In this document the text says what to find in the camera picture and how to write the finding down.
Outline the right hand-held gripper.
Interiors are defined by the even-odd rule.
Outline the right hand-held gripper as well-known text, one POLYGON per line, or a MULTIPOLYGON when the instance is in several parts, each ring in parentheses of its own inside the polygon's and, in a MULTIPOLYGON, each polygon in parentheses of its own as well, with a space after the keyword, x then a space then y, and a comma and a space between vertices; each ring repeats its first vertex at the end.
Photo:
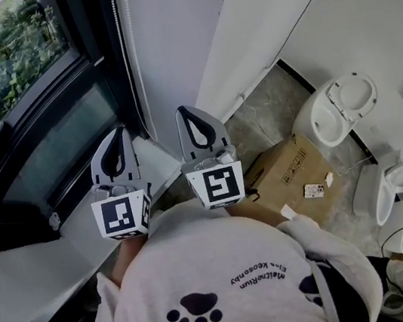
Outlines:
POLYGON ((236 148, 223 122, 203 110, 179 106, 176 125, 184 160, 182 174, 206 209, 228 207, 245 198, 236 148))

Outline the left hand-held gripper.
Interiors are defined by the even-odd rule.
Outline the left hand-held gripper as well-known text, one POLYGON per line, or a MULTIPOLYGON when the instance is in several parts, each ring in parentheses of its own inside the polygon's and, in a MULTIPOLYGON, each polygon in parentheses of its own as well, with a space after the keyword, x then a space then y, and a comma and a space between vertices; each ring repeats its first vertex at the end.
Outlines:
POLYGON ((91 205, 103 238, 126 240, 148 235, 151 183, 139 180, 139 168, 131 136, 124 127, 112 130, 100 143, 91 160, 91 205), (103 185, 115 180, 124 185, 103 185))

